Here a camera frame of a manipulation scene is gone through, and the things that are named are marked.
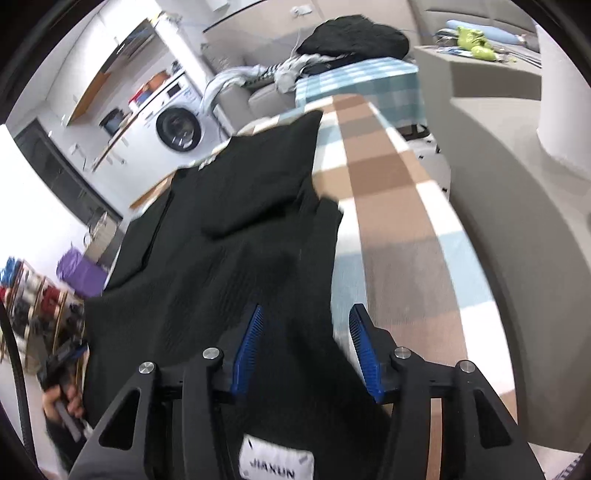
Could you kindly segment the person left hand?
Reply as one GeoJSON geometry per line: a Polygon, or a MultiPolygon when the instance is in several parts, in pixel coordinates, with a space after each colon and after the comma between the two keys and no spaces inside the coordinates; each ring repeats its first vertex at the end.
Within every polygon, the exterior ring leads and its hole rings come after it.
{"type": "Polygon", "coordinates": [[[81,419],[84,413],[82,397],[78,388],[69,384],[65,390],[60,385],[55,385],[45,390],[42,394],[42,408],[47,420],[61,424],[62,419],[56,408],[56,404],[61,402],[72,417],[81,419]]]}

